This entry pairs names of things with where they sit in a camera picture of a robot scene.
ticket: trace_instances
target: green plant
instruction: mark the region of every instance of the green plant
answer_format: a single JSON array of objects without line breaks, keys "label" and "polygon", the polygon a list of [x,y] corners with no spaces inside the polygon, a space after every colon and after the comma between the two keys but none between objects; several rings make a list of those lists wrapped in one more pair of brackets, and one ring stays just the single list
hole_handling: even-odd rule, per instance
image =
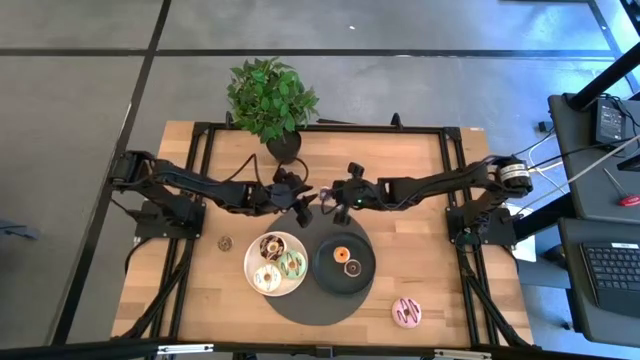
[{"label": "green plant", "polygon": [[245,60],[241,68],[231,69],[227,86],[234,123],[259,135],[262,143],[282,137],[284,130],[294,131],[296,125],[306,126],[312,113],[318,115],[313,88],[305,91],[294,69],[277,60]]}]

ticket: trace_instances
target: white cable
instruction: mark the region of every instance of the white cable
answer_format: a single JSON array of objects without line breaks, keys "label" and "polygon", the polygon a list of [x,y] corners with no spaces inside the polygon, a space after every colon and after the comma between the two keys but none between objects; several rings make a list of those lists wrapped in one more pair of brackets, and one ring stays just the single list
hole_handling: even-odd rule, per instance
[{"label": "white cable", "polygon": [[[540,145],[544,144],[547,140],[549,140],[549,139],[553,139],[553,138],[555,138],[555,137],[556,137],[556,135],[555,135],[555,134],[553,134],[553,135],[551,135],[551,136],[549,136],[549,137],[547,137],[547,138],[543,139],[543,140],[542,140],[542,141],[540,141],[539,143],[537,143],[537,144],[535,144],[534,146],[532,146],[532,147],[531,147],[531,149],[529,149],[529,153],[528,153],[528,156],[529,156],[529,164],[531,164],[531,165],[535,164],[535,163],[533,162],[533,158],[531,157],[531,154],[533,154],[533,150],[535,150],[538,146],[540,146]],[[556,187],[556,189],[560,190],[563,194],[566,194],[566,192],[565,192],[564,190],[562,190],[562,188],[561,188],[560,186],[558,186],[558,184],[556,184],[556,182],[555,182],[555,181],[551,180],[551,178],[550,178],[550,177],[548,177],[547,175],[543,174],[543,173],[542,173],[542,171],[540,171],[539,169],[536,169],[536,170],[535,170],[535,172],[539,173],[539,174],[540,174],[540,176],[542,176],[543,178],[547,179],[547,181],[549,181],[550,183],[552,183],[552,184],[553,184],[553,186],[555,186],[555,187]]]},{"label": "white cable", "polygon": [[560,166],[562,165],[562,160],[558,161],[557,163],[553,164],[553,165],[549,165],[547,167],[544,168],[531,168],[529,169],[529,172],[545,172],[547,170],[553,169],[556,166]]},{"label": "white cable", "polygon": [[[578,178],[580,178],[582,175],[586,174],[587,172],[589,172],[591,169],[593,169],[594,167],[598,166],[600,163],[602,163],[603,161],[607,160],[608,158],[610,158],[611,156],[613,156],[613,154],[617,153],[618,151],[624,149],[625,147],[629,146],[629,144],[631,144],[632,142],[639,140],[640,139],[640,135],[637,135],[631,139],[629,139],[627,142],[625,142],[624,144],[618,146],[617,148],[613,149],[611,152],[609,152],[607,155],[601,157],[600,159],[598,159],[596,162],[594,162],[593,164],[589,165],[586,169],[580,171],[578,174],[576,174],[574,177],[572,177],[571,179],[567,180],[567,182],[565,182],[564,184],[562,184],[560,187],[564,187],[566,185],[571,184],[572,182],[578,180]],[[539,198],[533,200],[532,202],[528,203],[527,205],[523,206],[522,209],[520,209],[520,211],[518,211],[516,213],[516,215],[520,214],[522,212],[522,210],[524,210],[525,208],[528,208],[529,206],[537,203],[538,201],[546,198],[547,196],[553,194],[554,192],[558,191],[558,189],[553,189],[551,191],[549,191],[548,193],[540,196]]]}]

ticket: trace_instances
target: keyboard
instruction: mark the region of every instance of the keyboard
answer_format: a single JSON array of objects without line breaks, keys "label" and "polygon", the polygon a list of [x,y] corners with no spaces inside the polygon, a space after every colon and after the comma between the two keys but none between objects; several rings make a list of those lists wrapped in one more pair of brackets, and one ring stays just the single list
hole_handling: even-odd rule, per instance
[{"label": "keyboard", "polygon": [[588,242],[580,247],[596,305],[640,317],[640,243]]}]

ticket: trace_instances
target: wooden tabletop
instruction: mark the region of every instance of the wooden tabletop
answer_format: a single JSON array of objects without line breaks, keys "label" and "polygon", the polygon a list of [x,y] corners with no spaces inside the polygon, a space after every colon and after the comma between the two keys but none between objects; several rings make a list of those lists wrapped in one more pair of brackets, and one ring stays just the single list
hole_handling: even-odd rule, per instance
[{"label": "wooden tabletop", "polygon": [[[168,122],[158,157],[184,166],[192,128],[193,122]],[[488,154],[482,129],[465,128],[462,135],[468,163]],[[201,152],[195,169],[200,168]],[[277,163],[258,138],[244,131],[216,131],[208,175],[226,178],[252,153],[258,155],[260,177],[267,182]],[[348,178],[350,161],[363,165],[365,178],[372,182],[378,177],[424,177],[443,171],[435,135],[302,132],[299,157],[311,170],[307,183],[314,190]],[[287,168],[304,174],[298,164]],[[249,165],[236,179],[254,178],[253,166]],[[214,343],[469,346],[458,264],[445,225],[446,206],[447,198],[442,195],[427,198],[403,212],[351,212],[367,231],[376,253],[377,270],[371,292],[347,319],[330,326],[307,326],[280,316],[251,288],[243,273],[246,249],[277,215],[249,218],[229,214],[209,203],[205,228],[195,245],[178,337]],[[217,248],[223,235],[234,239],[229,252]],[[113,335],[128,330],[155,296],[167,243],[152,240],[131,259]],[[483,251],[492,299],[520,336],[531,342],[513,259],[499,247],[484,246]],[[416,329],[402,329],[391,319],[391,304],[401,296],[413,298],[422,306],[422,323]],[[166,319],[170,318],[173,298],[166,309],[163,334],[168,331]],[[475,309],[481,339],[488,342],[477,299]]]}]

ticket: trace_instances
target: gray floor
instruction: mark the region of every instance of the gray floor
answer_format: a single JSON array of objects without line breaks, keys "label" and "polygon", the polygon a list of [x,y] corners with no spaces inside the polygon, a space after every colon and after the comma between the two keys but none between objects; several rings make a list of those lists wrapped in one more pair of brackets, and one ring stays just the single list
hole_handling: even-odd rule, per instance
[{"label": "gray floor", "polygon": [[[598,1],[616,40],[638,41],[616,0]],[[148,45],[160,0],[5,0],[0,47]],[[174,1],[162,48],[589,49],[607,44],[584,4],[497,0]],[[155,151],[167,120],[222,121],[228,69],[244,58],[157,58],[129,148]],[[546,97],[577,91],[607,61],[491,58],[292,57],[324,118],[487,129],[494,153],[541,136]],[[0,218],[38,228],[38,241],[0,239],[0,347],[43,344],[133,90],[140,58],[0,57]],[[611,89],[628,96],[625,82]],[[534,154],[557,154],[554,141]],[[547,173],[556,181],[564,172]],[[535,178],[536,194],[552,188]],[[120,197],[135,206],[138,199]],[[110,209],[70,341],[109,336],[133,223]],[[562,291],[523,287],[545,349],[640,357],[589,343]]]}]

